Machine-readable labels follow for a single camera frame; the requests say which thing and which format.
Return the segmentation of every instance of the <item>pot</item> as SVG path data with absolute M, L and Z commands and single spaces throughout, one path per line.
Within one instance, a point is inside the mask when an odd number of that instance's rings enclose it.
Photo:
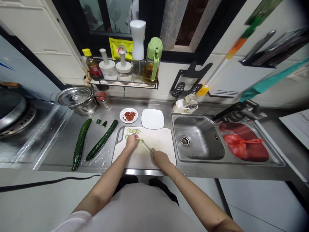
M 93 114 L 98 104 L 94 98 L 93 87 L 76 86 L 58 93 L 55 102 L 58 105 L 69 107 L 75 113 L 82 116 Z
M 0 131 L 11 126 L 23 115 L 27 107 L 25 98 L 11 90 L 0 91 Z

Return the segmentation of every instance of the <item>stainless steel sink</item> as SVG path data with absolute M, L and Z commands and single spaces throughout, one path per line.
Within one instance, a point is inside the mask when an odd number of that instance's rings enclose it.
M 220 160 L 224 157 L 224 146 L 209 119 L 178 117 L 174 121 L 174 131 L 180 160 Z
M 218 124 L 214 123 L 211 118 L 212 116 L 172 114 L 177 154 L 180 161 L 285 165 L 273 144 L 253 122 Z M 226 145 L 223 138 L 226 134 L 238 134 L 246 140 L 260 138 L 264 142 L 247 145 L 248 156 L 245 159 L 240 159 Z

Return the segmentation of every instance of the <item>floor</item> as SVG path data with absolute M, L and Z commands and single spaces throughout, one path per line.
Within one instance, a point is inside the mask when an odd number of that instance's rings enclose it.
M 152 176 L 137 176 L 138 181 L 148 184 L 148 179 Z M 179 203 L 179 207 L 196 223 L 200 231 L 206 231 L 202 223 L 199 221 L 186 199 L 178 190 L 174 182 L 169 177 L 159 177 L 164 184 L 166 184 L 169 190 L 176 195 Z M 214 179 L 211 178 L 189 178 L 194 184 L 196 184 L 201 190 L 203 190 L 221 209 L 224 210 L 223 201 L 220 197 L 219 190 Z
M 0 176 L 2 177 L 0 186 L 7 186 L 67 176 L 88 177 L 91 174 L 0 169 Z M 140 182 L 148 184 L 149 176 L 138 176 L 138 178 Z M 51 231 L 72 212 L 98 179 L 99 177 L 88 180 L 66 180 L 51 185 L 0 193 L 0 231 Z M 223 208 L 214 179 L 190 179 Z M 192 218 L 200 231 L 206 231 L 171 179 L 163 177 L 162 182 L 177 196 L 180 208 Z
M 0 169 L 0 176 L 0 186 L 8 186 L 67 176 L 89 177 L 91 174 Z M 140 182 L 148 184 L 150 176 L 137 177 Z M 51 185 L 0 193 L 0 231 L 51 231 L 72 212 L 98 179 L 99 177 L 88 180 L 66 180 Z M 200 231 L 206 231 L 171 179 L 169 177 L 160 179 L 177 196 L 180 208 L 192 218 Z M 214 179 L 190 179 L 224 209 Z M 243 181 L 246 182 L 246 188 L 239 192 Z M 221 179 L 220 182 L 232 217 L 245 232 L 301 231 L 297 228 L 300 228 L 299 222 L 304 221 L 306 214 L 293 199 L 293 195 L 282 188 L 282 184 L 269 181 L 269 185 L 266 185 L 264 181 L 227 179 Z M 259 203 L 258 196 L 265 202 L 264 204 Z

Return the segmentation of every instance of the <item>white plate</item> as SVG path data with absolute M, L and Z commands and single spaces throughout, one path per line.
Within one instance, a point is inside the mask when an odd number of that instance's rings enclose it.
M 123 119 L 123 117 L 124 118 L 126 118 L 125 117 L 125 113 L 126 112 L 135 112 L 135 117 L 134 117 L 134 119 L 132 120 L 132 121 L 125 121 L 124 119 Z M 136 109 L 134 109 L 134 108 L 125 108 L 125 109 L 123 109 L 121 112 L 120 112 L 120 115 L 119 115 L 119 117 L 120 117 L 120 120 L 121 121 L 123 121 L 124 123 L 133 123 L 133 122 L 135 122 L 136 121 L 136 119 L 138 118 L 138 112 L 137 112 L 137 110 Z
M 164 126 L 164 116 L 162 111 L 146 109 L 142 112 L 142 125 L 148 129 L 161 129 Z

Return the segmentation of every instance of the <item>green cloth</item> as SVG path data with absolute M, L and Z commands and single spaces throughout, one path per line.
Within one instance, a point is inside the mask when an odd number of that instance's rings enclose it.
M 298 68 L 300 68 L 301 66 L 303 66 L 305 63 L 309 62 L 309 57 L 303 59 L 302 61 L 292 65 L 291 67 L 285 69 L 284 71 L 266 79 L 263 80 L 259 83 L 257 83 L 256 85 L 254 85 L 253 87 L 251 87 L 250 89 L 244 91 L 244 93 L 241 96 L 240 101 L 243 102 L 246 99 L 252 99 L 255 96 L 257 96 L 258 94 L 264 93 L 267 89 L 269 89 L 270 87 L 272 87 L 273 85 L 275 85 L 277 82 L 281 81 L 282 79 L 284 79 L 286 76 L 288 76 L 289 74 L 291 74 L 292 72 L 294 72 L 295 70 L 297 70 Z

